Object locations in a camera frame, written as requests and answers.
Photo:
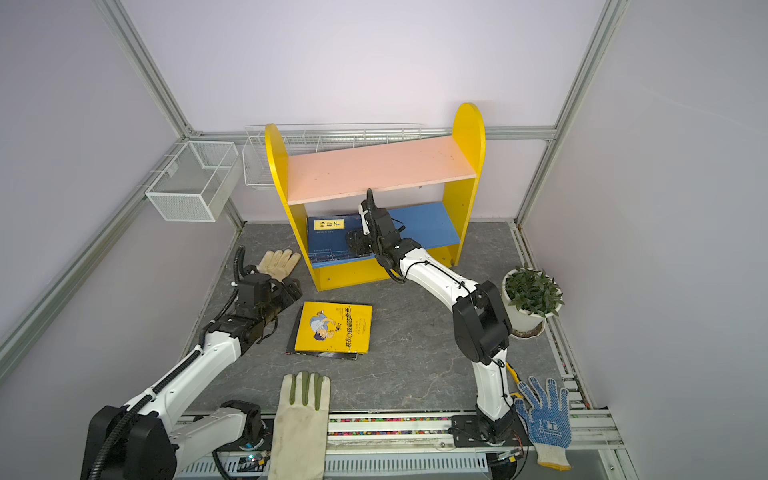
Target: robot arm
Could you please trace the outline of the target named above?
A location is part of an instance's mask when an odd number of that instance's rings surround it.
[[[464,278],[435,260],[411,238],[401,238],[384,208],[377,208],[368,189],[360,204],[362,235],[350,244],[368,245],[376,260],[400,283],[412,280],[437,297],[453,315],[456,344],[472,361],[478,389],[480,432],[489,443],[510,434],[515,411],[511,408],[505,374],[511,324],[496,286]]]
[[[236,258],[242,259],[238,250]],[[237,260],[234,270],[238,270]],[[213,414],[173,430],[206,386],[252,345],[264,327],[301,297],[297,280],[263,273],[240,279],[230,301],[200,332],[199,343],[161,380],[118,408],[91,420],[81,480],[173,478],[191,462],[227,443],[256,446],[263,434],[259,406],[230,400]],[[234,313],[226,314],[237,296]]]

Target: white wire basket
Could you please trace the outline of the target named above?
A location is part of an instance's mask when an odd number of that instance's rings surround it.
[[[234,142],[188,141],[147,189],[165,220],[215,222],[240,179]]]
[[[264,147],[266,125],[248,125],[243,146],[245,184],[257,190],[275,187]],[[284,124],[277,125],[288,155],[313,154],[445,135],[420,124]]]

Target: gray tabletop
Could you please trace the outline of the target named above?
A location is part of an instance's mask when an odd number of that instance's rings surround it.
[[[245,264],[259,263],[267,250],[299,251],[288,224],[247,224],[237,245],[246,247]],[[205,323],[230,295],[231,260],[230,256],[206,308]],[[507,223],[470,223],[462,258],[454,270],[499,286],[503,276],[520,265]],[[454,342],[451,313],[426,290],[413,282],[403,285],[383,280],[318,293],[304,262],[299,262],[292,276],[301,282],[303,297],[280,314],[277,332],[228,366],[190,410],[209,411],[238,399],[259,404],[264,412],[275,412],[283,377],[302,370],[331,378],[333,411],[475,408],[472,365]],[[307,300],[373,305],[368,353],[355,361],[286,355],[296,313]],[[507,360],[521,377],[561,382],[545,334],[526,340],[511,338],[510,342]]]

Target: work glove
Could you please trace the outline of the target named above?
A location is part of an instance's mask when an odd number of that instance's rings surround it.
[[[283,377],[275,415],[270,480],[321,480],[326,469],[331,379],[299,372]]]
[[[525,400],[515,399],[515,409],[525,420],[528,438],[536,448],[538,464],[555,470],[570,470],[565,449],[571,444],[571,420],[568,417],[568,390],[558,391],[553,379],[547,379],[547,392],[535,377],[528,377],[536,396],[525,382],[518,389],[531,404],[525,408]]]
[[[290,248],[273,252],[268,250],[256,266],[260,273],[266,273],[280,282],[293,272],[301,258],[301,253],[293,253]]]

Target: blue dotted glove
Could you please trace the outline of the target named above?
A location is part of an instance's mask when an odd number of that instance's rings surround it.
[[[547,392],[535,377],[528,377],[535,395],[525,382],[518,389],[531,404],[525,408],[525,400],[515,399],[515,410],[527,423],[528,438],[536,448],[538,464],[557,470],[570,470],[565,449],[571,444],[571,420],[568,418],[568,390],[560,389],[553,379],[547,379]]]

